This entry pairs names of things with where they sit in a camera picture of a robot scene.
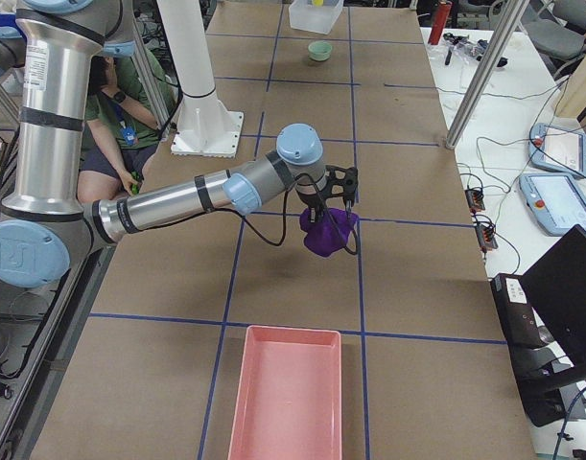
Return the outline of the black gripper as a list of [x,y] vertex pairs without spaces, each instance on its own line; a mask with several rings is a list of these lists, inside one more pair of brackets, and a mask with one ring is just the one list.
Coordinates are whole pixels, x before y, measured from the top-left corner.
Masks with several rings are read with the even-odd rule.
[[295,190],[299,199],[308,206],[309,222],[317,222],[317,217],[322,217],[325,213],[325,207],[320,199],[320,192],[326,187],[327,179],[321,177],[315,182],[311,177],[301,177],[295,184]]

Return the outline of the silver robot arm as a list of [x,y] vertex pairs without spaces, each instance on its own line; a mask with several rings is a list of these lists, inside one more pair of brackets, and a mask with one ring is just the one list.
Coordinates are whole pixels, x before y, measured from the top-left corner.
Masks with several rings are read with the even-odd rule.
[[244,216],[296,191],[323,210],[316,132],[285,127],[276,148],[229,171],[136,195],[160,141],[133,65],[129,1],[21,1],[27,40],[13,191],[1,203],[0,280],[37,288],[103,246],[231,207]]

